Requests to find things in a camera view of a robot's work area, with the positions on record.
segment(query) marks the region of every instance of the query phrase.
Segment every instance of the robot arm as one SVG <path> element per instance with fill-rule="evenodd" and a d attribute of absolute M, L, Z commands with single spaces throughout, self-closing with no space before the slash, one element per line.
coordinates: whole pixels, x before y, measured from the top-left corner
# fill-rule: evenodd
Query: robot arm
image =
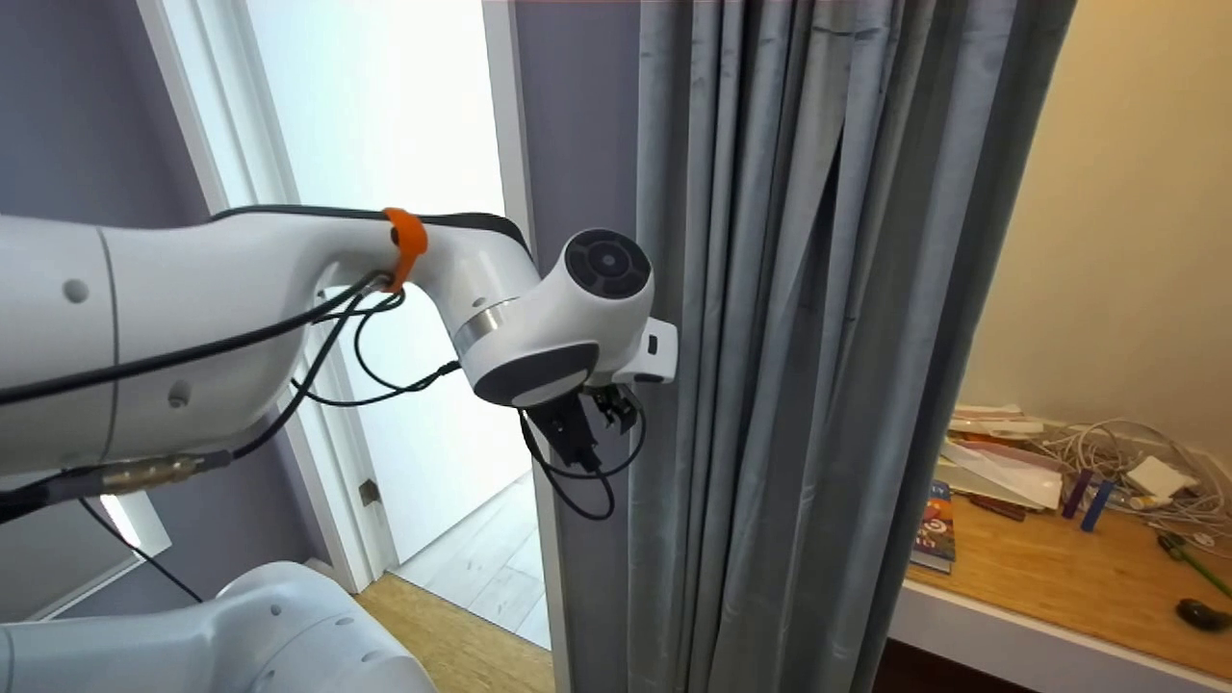
<path fill-rule="evenodd" d="M 433 300 L 478 395 L 544 410 L 585 381 L 675 375 L 634 244 L 573 236 L 537 279 L 500 216 L 426 216 L 409 282 Z M 317 288 L 392 270 L 385 213 L 225 213 L 204 226 L 114 232 L 0 216 L 0 470 L 218 451 L 249 434 L 300 334 L 57 395 L 20 385 L 173 353 L 304 312 Z"/>
<path fill-rule="evenodd" d="M 587 439 L 576 442 L 580 385 L 675 379 L 675 327 L 652 321 L 652 262 L 608 232 L 573 236 L 537 279 L 498 216 L 297 208 L 169 232 L 0 216 L 0 474 L 70 470 L 57 489 L 89 498 L 97 470 L 123 470 L 120 489 L 138 489 L 178 479 L 182 453 L 234 451 L 286 385 L 300 331 L 109 375 L 286 324 L 320 288 L 372 270 L 422 284 L 474 393 L 530 412 L 557 451 Z M 0 521 L 57 502 L 30 489 L 2 493 Z M 304 566 L 261 566 L 160 617 L 0 623 L 0 680 L 12 693 L 430 691 L 410 653 Z"/>

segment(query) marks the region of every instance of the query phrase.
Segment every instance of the door frame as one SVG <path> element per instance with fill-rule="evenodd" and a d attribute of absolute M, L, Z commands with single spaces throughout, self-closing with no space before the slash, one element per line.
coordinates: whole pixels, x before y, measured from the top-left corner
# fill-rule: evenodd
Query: door frame
<path fill-rule="evenodd" d="M 516 53 L 516 0 L 480 0 L 489 40 L 489 78 L 498 105 L 498 150 L 505 216 L 530 236 L 523 90 Z M 243 0 L 138 0 L 154 60 L 160 68 L 188 163 L 210 213 L 234 204 L 297 200 L 279 122 L 258 60 L 252 25 Z M 332 393 L 349 393 L 346 371 L 323 371 Z M 290 474 L 297 474 L 309 512 L 320 525 L 335 576 L 358 592 L 392 566 L 392 535 L 382 506 L 358 502 L 358 481 L 372 474 L 346 410 L 304 406 L 286 427 Z M 535 474 L 535 512 L 544 538 L 544 584 L 550 610 L 550 650 L 557 691 L 564 685 L 564 621 L 557 575 L 557 506 Z"/>

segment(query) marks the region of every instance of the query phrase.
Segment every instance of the curtain fold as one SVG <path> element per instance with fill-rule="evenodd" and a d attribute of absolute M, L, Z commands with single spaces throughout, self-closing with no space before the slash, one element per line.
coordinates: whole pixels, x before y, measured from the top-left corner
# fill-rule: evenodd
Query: curtain fold
<path fill-rule="evenodd" d="M 1071 0 L 641 3 L 626 691 L 868 691 Z"/>

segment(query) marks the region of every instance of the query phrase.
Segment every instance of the wall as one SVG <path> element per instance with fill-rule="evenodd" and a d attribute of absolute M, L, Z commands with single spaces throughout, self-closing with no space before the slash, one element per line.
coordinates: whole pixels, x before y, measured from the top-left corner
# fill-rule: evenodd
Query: wall
<path fill-rule="evenodd" d="M 1083 0 L 961 401 L 1232 457 L 1232 3 Z"/>
<path fill-rule="evenodd" d="M 573 232 L 630 232 L 639 8 L 528 0 L 516 3 L 516 27 L 535 253 L 550 262 Z M 573 691 L 626 691 L 623 512 L 587 525 L 563 510 L 557 521 Z"/>
<path fill-rule="evenodd" d="M 131 0 L 0 0 L 0 213 L 97 223 L 191 223 L 204 200 Z M 234 470 L 151 493 L 200 592 L 309 535 L 272 447 Z M 186 606 L 154 570 L 78 612 Z"/>

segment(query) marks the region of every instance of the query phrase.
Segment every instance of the gray wall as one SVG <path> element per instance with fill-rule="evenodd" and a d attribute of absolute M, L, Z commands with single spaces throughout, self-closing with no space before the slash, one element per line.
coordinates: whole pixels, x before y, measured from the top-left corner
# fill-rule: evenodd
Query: gray wall
<path fill-rule="evenodd" d="M 131 226 L 204 220 L 131 0 L 0 0 L 0 213 Z M 164 566 L 200 592 L 246 566 L 311 553 L 272 447 L 151 498 L 173 538 Z M 138 570 L 78 612 L 169 606 L 186 598 Z"/>
<path fill-rule="evenodd" d="M 516 27 L 537 259 L 585 226 L 630 232 L 639 8 L 528 0 Z M 563 553 L 573 691 L 626 691 L 623 512 L 587 525 L 563 510 Z"/>

